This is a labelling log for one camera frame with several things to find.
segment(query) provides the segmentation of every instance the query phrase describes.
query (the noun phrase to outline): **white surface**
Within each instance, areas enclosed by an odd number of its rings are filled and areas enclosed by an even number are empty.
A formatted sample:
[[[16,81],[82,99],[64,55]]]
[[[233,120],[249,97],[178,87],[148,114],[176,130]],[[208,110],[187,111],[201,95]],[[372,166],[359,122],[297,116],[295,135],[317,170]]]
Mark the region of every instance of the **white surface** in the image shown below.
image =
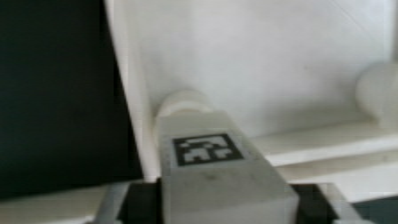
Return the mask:
[[[398,150],[277,167],[292,183],[334,183],[350,202],[398,195]]]
[[[363,121],[258,137],[253,142],[272,165],[286,166],[398,150],[398,133]]]
[[[86,224],[93,221],[105,187],[0,202],[2,224]]]
[[[274,167],[253,148],[251,142],[222,112],[178,114],[158,118],[162,150],[162,190],[166,224],[293,224],[297,194]],[[178,164],[174,139],[196,137],[196,148],[203,160],[210,160],[206,148],[212,134],[228,134],[244,158],[212,163]],[[215,137],[221,150],[233,152],[226,139]]]

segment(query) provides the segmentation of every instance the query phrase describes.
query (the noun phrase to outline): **black panel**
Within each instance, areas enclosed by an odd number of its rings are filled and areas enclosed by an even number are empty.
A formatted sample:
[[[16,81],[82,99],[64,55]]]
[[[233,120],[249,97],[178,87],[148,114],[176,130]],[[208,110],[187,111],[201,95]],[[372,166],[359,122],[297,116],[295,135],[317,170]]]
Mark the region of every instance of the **black panel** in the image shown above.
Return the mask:
[[[160,181],[130,185],[118,220],[123,224],[164,224]]]
[[[354,204],[365,219],[377,224],[398,223],[398,197]]]
[[[340,218],[315,184],[292,185],[301,197],[297,224],[333,224]]]
[[[0,198],[142,177],[100,0],[0,0]]]

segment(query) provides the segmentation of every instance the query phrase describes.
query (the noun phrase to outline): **white object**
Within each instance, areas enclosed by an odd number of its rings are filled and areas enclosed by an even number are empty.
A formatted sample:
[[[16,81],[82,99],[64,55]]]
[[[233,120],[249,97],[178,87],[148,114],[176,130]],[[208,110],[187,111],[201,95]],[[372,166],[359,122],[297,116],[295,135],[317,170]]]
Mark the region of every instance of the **white object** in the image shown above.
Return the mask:
[[[158,135],[166,224],[293,224],[297,194],[228,114],[174,111]]]
[[[107,3],[148,179],[160,175],[151,111],[173,92],[212,97],[249,137],[359,118],[354,80],[391,59],[395,0]]]

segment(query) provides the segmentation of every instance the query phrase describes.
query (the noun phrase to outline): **white wall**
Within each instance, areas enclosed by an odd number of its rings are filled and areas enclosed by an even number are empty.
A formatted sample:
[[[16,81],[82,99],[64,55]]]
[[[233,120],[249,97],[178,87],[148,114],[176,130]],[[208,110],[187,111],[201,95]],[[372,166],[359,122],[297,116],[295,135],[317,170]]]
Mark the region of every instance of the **white wall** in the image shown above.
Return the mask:
[[[393,54],[395,3],[130,0],[153,108],[194,88],[249,136],[354,120],[356,79]]]

